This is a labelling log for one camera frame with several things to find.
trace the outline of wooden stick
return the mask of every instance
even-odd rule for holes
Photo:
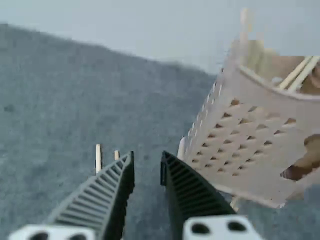
[[[307,76],[312,72],[312,70],[316,67],[317,63],[320,60],[320,56],[314,56],[308,65],[303,69],[300,75],[296,78],[296,80],[289,87],[288,92],[295,92],[300,84],[304,82]]]
[[[120,152],[118,150],[114,151],[114,160],[119,160]]]
[[[101,145],[95,145],[95,173],[99,173],[102,169],[102,162],[101,162]]]
[[[286,79],[279,85],[280,89],[286,89],[288,85],[301,73],[305,66],[310,62],[312,56],[306,56],[305,59],[291,72]]]

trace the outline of gray carpet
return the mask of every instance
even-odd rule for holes
[[[0,25],[0,239],[41,223],[107,163],[135,152],[125,240],[171,238],[163,150],[176,153],[214,82],[202,72]],[[241,201],[268,240],[318,239],[319,196],[283,209]]]

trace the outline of ventilation hole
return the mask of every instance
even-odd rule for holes
[[[249,124],[249,123],[252,123],[252,122],[245,118],[242,118],[242,120],[239,122],[239,124]]]
[[[216,128],[216,129],[222,129],[223,126],[221,126],[220,124],[217,124],[217,125],[215,125],[215,128]]]
[[[274,133],[274,135],[278,135],[278,134],[285,134],[285,132],[278,130],[278,131],[276,131],[276,132]]]
[[[240,147],[239,147],[239,150],[241,150],[241,149],[247,149],[247,148],[248,148],[248,147],[247,147],[246,145],[241,144]]]
[[[198,235],[208,235],[210,234],[210,230],[209,228],[202,224],[202,223],[196,223],[192,226],[192,232],[194,234],[198,234]]]
[[[225,112],[225,113],[223,114],[223,117],[222,117],[222,118],[225,119],[225,118],[231,118],[231,117],[232,117],[232,116],[231,116],[230,114],[228,114],[228,113]]]
[[[231,106],[237,106],[239,104],[240,104],[240,102],[237,99],[233,99],[232,102],[231,102]]]
[[[238,153],[234,153],[234,154],[232,154],[232,158],[234,158],[234,159],[240,158],[240,155]]]
[[[48,240],[48,239],[49,239],[49,235],[46,232],[38,232],[30,238],[30,240]]]
[[[83,234],[77,234],[69,238],[70,240],[87,240],[86,236]]]
[[[288,169],[283,171],[280,176],[285,179],[299,181],[316,171],[320,167],[319,159],[320,134],[314,134],[304,140],[307,153],[297,160]]]
[[[270,145],[272,145],[272,142],[266,141],[263,145],[264,145],[264,146],[270,146]]]
[[[250,108],[250,110],[248,111],[249,113],[252,113],[254,110],[257,109],[257,106],[253,106],[252,108]]]
[[[228,229],[231,232],[245,232],[245,231],[247,231],[247,228],[243,224],[241,224],[237,221],[229,222]]]
[[[318,142],[320,141],[320,134],[313,134],[311,136],[308,136],[305,140],[304,140],[304,146],[306,148],[308,148],[308,145],[313,143],[313,142]]]
[[[230,140],[225,140],[224,142],[223,142],[223,144],[231,144],[232,143],[232,141],[230,141]]]
[[[259,126],[256,128],[257,130],[267,129],[268,127],[263,124],[259,124]]]
[[[232,133],[231,133],[231,135],[235,135],[235,134],[239,134],[239,133],[240,133],[239,131],[233,130]]]
[[[289,118],[288,121],[285,122],[284,125],[295,124],[297,121],[293,118]]]
[[[278,113],[269,113],[269,115],[266,117],[266,119],[270,120],[270,119],[275,119],[275,118],[279,118],[280,117],[280,114]]]
[[[247,164],[252,164],[252,163],[254,163],[255,161],[254,160],[252,160],[252,159],[248,159],[247,161],[245,161]]]
[[[247,140],[255,140],[255,139],[257,139],[255,136],[249,136],[249,137],[247,138]]]
[[[261,155],[261,154],[263,154],[263,152],[262,152],[261,150],[257,150],[257,151],[254,153],[254,155]]]

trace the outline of mounting hole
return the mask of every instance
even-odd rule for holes
[[[229,222],[228,229],[231,232],[245,232],[245,231],[247,231],[247,228],[243,224],[241,224],[237,221]]]
[[[48,239],[49,239],[49,235],[46,232],[38,232],[30,238],[30,240],[48,240]]]
[[[77,234],[70,237],[70,240],[87,240],[87,237],[83,234]]]
[[[206,234],[209,234],[210,233],[210,230],[209,228],[204,225],[203,223],[195,223],[193,226],[192,226],[192,232],[194,234],[199,234],[199,235],[206,235]]]

